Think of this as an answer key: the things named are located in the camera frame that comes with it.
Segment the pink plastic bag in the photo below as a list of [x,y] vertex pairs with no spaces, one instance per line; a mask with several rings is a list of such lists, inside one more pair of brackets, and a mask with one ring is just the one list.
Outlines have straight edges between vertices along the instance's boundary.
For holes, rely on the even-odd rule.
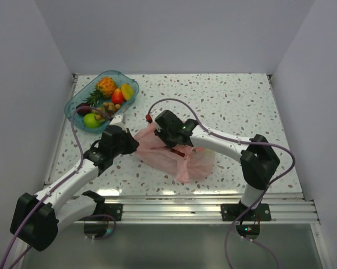
[[174,175],[181,183],[202,180],[213,171],[215,152],[202,147],[177,145],[170,149],[155,135],[155,124],[135,134],[139,143],[135,155],[146,165]]

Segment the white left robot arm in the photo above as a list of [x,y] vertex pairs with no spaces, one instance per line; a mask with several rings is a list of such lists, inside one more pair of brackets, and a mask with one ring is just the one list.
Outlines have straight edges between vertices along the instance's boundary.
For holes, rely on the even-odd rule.
[[73,222],[87,216],[101,219],[105,215],[102,196],[86,191],[77,202],[72,197],[112,166],[117,156],[132,154],[138,146],[128,129],[108,126],[101,138],[81,153],[78,163],[67,174],[36,194],[24,193],[17,200],[11,234],[43,251]]

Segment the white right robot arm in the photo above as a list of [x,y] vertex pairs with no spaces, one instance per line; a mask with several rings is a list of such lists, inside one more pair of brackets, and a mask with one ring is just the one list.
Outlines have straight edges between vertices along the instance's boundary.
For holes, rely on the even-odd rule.
[[169,148],[178,145],[202,147],[237,161],[242,168],[246,189],[239,203],[231,210],[245,220],[258,214],[261,195],[275,174],[280,159],[262,135],[240,140],[223,132],[214,132],[195,119],[181,121],[173,112],[165,110],[154,118],[155,135]]

